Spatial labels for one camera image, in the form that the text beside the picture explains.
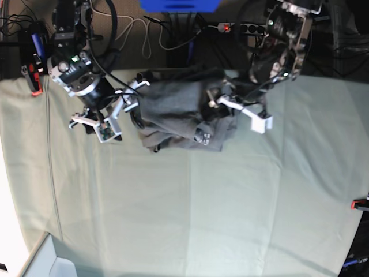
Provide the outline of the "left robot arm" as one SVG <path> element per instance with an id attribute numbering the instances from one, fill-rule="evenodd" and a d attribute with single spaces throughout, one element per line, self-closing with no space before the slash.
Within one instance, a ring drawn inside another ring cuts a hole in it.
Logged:
<path id="1" fill-rule="evenodd" d="M 267 16 L 261 42 L 253 47 L 241 41 L 250 31 L 242 30 L 242 17 L 253 1 L 246 1 L 234 23 L 219 23 L 220 33 L 232 33 L 242 50 L 253 57 L 248 71 L 249 81 L 226 77 L 219 89 L 207 90 L 208 105 L 213 109 L 225 106 L 251 119 L 251 130 L 264 134 L 273 127 L 268 113 L 266 93 L 285 80 L 295 80 L 302 71 L 307 55 L 313 15 L 318 15 L 322 1 L 278 1 Z"/>

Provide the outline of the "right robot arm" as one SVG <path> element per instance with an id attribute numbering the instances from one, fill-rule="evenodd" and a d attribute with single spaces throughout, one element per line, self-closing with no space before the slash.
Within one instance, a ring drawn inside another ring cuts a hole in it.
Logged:
<path id="1" fill-rule="evenodd" d="M 92 43 L 98 40 L 92 28 L 91 1 L 58 1 L 53 11 L 54 48 L 47 58 L 48 75 L 69 96 L 84 105 L 81 113 L 71 117 L 69 128 L 82 125 L 87 134 L 94 133 L 101 143 L 122 139 L 118 123 L 121 111 L 131 112 L 139 106 L 138 89 L 149 86 L 146 79 L 124 83 L 111 73 L 118 51 L 113 48 L 118 31 L 118 14 L 107 1 L 111 17 L 111 34 L 102 55 L 96 55 Z"/>

